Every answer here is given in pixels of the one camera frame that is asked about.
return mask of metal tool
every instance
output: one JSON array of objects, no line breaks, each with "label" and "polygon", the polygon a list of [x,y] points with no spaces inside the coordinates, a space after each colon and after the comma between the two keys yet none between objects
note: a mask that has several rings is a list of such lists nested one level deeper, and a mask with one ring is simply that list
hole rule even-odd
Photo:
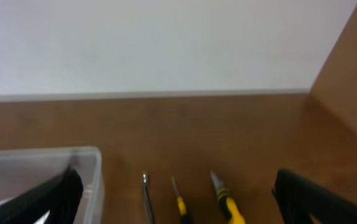
[{"label": "metal tool", "polygon": [[145,199],[146,215],[148,216],[148,223],[155,224],[155,221],[153,220],[151,204],[150,204],[149,197],[148,197],[148,186],[149,186],[149,176],[148,176],[148,173],[144,172],[142,188],[143,188],[143,197]]},{"label": "metal tool", "polygon": [[178,209],[179,209],[179,217],[181,219],[182,224],[193,224],[192,217],[186,210],[186,206],[184,203],[184,200],[179,193],[176,181],[174,180],[174,177],[171,177],[171,181],[173,183],[173,188],[177,196],[177,204],[178,204]]},{"label": "metal tool", "polygon": [[224,183],[217,177],[213,171],[210,171],[211,179],[216,191],[219,207],[224,214],[224,217],[229,224],[245,224],[245,219],[240,214],[235,201],[229,196],[228,190],[224,187]]}]

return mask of clear plastic bin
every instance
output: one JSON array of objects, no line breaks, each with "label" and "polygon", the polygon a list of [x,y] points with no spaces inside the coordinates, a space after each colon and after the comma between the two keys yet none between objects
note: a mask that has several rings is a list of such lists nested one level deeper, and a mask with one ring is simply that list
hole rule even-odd
[{"label": "clear plastic bin", "polygon": [[0,201],[19,196],[60,174],[69,164],[73,164],[84,186],[74,223],[100,223],[105,189],[97,147],[0,151]]}]

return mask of table surface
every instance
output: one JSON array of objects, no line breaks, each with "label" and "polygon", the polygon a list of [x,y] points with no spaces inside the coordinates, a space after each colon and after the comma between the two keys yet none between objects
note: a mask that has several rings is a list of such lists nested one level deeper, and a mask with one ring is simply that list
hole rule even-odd
[{"label": "table surface", "polygon": [[357,134],[306,95],[0,103],[0,150],[98,146],[103,223],[179,223],[173,175],[196,223],[226,223],[210,170],[247,223],[283,223],[271,194],[286,167],[357,203]]}]

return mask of yellow and black screwdriver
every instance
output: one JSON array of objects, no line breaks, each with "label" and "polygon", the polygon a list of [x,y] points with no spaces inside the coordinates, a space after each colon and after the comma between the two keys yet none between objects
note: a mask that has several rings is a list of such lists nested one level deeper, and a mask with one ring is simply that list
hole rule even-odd
[{"label": "yellow and black screwdriver", "polygon": [[213,173],[213,171],[210,171],[210,173],[214,184],[214,190],[216,191],[219,207],[226,220],[228,220],[228,223],[245,224],[245,219],[243,218],[242,214],[240,214],[234,199],[229,196],[228,190],[224,187],[224,183],[218,179],[217,175]]},{"label": "yellow and black screwdriver", "polygon": [[193,224],[192,222],[192,217],[186,210],[186,206],[184,203],[183,198],[181,197],[181,194],[179,193],[176,181],[174,180],[174,177],[171,177],[171,181],[173,183],[173,188],[177,196],[177,204],[178,204],[178,209],[179,209],[179,218],[181,220],[182,224]]}]

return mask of wall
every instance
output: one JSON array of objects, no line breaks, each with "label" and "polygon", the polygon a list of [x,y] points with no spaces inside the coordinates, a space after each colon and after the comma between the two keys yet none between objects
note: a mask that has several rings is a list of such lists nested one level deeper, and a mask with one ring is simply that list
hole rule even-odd
[{"label": "wall", "polygon": [[356,0],[0,0],[0,96],[304,91]]},{"label": "wall", "polygon": [[319,74],[312,95],[357,132],[357,8]]}]

